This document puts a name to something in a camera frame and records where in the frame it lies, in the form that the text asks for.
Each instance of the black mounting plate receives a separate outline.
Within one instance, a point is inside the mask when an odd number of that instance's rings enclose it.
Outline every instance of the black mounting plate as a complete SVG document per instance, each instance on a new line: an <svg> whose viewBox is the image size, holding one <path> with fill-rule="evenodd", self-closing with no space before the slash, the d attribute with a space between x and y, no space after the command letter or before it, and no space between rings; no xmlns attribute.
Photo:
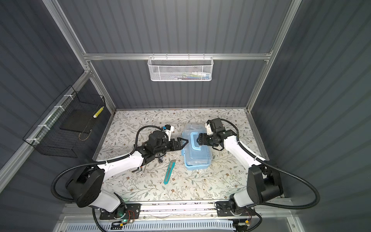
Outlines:
<svg viewBox="0 0 371 232"><path fill-rule="evenodd" d="M252 207L245 207L243 210L241 210L241 214L233 214L230 210L229 202L228 201L220 201L215 202L215 205L218 206L217 208L220 210L217 210L218 217L230 217L230 216L253 216L256 215L255 209Z"/></svg>
<svg viewBox="0 0 371 232"><path fill-rule="evenodd" d="M141 207L141 204L126 204L126 206L128 207L127 210L130 210L130 211L133 211L134 213L134 219L138 219L139 218L139 213L140 213L140 207ZM107 212L107 211L104 211L101 213L101 215L99 216L99 219L100 220L115 220L114 216L112 213L110 212ZM129 214L127 213L123 219L129 219Z"/></svg>

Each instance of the wire basket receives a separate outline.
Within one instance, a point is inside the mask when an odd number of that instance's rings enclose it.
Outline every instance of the wire basket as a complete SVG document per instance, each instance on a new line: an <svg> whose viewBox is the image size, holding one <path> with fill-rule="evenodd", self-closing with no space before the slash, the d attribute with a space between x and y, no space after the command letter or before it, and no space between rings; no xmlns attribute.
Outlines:
<svg viewBox="0 0 371 232"><path fill-rule="evenodd" d="M43 155L84 158L86 153L95 152L96 146L87 141L101 120L102 107L103 96L74 91L54 107L57 109L44 124L37 125L37 133L30 137L28 132L23 140Z"/></svg>
<svg viewBox="0 0 371 232"><path fill-rule="evenodd" d="M211 81L213 59L148 59L152 81Z"/></svg>

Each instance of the yellow object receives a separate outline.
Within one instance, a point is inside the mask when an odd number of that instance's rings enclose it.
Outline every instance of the yellow object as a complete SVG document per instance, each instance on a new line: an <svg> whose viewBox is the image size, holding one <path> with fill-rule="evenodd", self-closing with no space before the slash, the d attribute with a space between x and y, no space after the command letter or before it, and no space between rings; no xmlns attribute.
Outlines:
<svg viewBox="0 0 371 232"><path fill-rule="evenodd" d="M103 111L103 108L104 106L102 106L95 114L94 114L94 118L98 117L98 115Z"/></svg>

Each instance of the floral tablecloth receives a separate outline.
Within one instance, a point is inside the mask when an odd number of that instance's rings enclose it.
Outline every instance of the floral tablecloth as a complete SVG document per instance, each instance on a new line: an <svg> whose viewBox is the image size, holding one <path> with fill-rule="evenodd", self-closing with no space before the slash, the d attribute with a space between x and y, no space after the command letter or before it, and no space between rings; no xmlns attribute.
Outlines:
<svg viewBox="0 0 371 232"><path fill-rule="evenodd" d="M186 124L205 124L207 120L217 117L234 123L240 131L240 139L260 154L244 109L143 110L116 112L97 160L130 152L137 130L144 125L170 124L175 127L171 137L176 138L181 137ZM224 126L233 129L226 123ZM151 131L151 128L144 129L138 144L148 140ZM146 166L144 173L135 174L128 170L122 175L113 176L103 183L103 188L118 193L130 202L226 199L230 194L246 188L247 172L235 157L225 149L212 149L212 154L209 168L188 171L180 151L168 152L163 163L155 159ZM169 183L165 185L163 181L172 159L176 159L176 164Z"/></svg>

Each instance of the white mesh basket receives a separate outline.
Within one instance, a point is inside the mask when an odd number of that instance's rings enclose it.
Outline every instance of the white mesh basket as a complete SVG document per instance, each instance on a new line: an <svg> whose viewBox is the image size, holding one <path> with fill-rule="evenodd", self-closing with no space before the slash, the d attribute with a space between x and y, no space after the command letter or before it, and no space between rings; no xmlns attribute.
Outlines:
<svg viewBox="0 0 371 232"><path fill-rule="evenodd" d="M152 81L211 81L213 59L148 59Z"/></svg>

